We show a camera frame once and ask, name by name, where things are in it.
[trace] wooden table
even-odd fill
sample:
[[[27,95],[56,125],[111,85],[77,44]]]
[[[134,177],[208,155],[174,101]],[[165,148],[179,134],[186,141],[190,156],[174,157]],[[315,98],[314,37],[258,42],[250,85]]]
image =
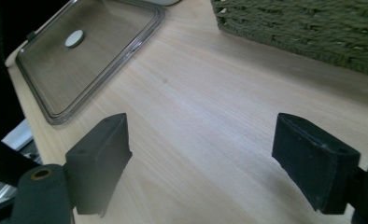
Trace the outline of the wooden table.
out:
[[[271,157],[276,115],[316,123],[368,168],[368,76],[222,33],[208,0],[166,8],[161,29],[72,119],[51,126],[9,72],[44,163],[127,113],[129,161],[104,218],[77,223],[349,223],[315,213]]]

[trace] white circle on lid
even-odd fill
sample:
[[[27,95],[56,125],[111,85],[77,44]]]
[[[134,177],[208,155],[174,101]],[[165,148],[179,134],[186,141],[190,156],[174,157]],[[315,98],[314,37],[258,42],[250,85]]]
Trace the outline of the white circle on lid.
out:
[[[81,30],[75,31],[73,34],[71,34],[67,39],[65,40],[65,46],[72,49],[78,46],[81,41],[84,39],[85,33]]]

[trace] transparent lid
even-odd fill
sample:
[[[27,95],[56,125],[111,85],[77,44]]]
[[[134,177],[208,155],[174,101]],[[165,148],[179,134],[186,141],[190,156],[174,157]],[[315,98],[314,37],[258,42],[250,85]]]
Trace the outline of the transparent lid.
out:
[[[162,7],[142,1],[69,2],[16,59],[47,121],[73,116],[163,17]]]

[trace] light wood surface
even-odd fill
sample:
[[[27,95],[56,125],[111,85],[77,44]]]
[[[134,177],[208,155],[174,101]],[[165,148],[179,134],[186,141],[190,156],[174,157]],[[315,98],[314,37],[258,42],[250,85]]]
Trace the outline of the light wood surface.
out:
[[[161,29],[71,120],[50,126],[9,72],[44,163],[99,120],[128,115],[129,161],[104,218],[77,223],[349,223],[315,213],[271,157],[276,115],[316,123],[368,168],[368,76],[217,28],[208,0],[166,8]]]

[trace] woven basket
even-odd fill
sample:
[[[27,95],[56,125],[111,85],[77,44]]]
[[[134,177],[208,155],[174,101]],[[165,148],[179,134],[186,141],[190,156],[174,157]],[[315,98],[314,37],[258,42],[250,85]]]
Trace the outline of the woven basket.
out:
[[[368,0],[211,0],[219,28],[368,75]]]

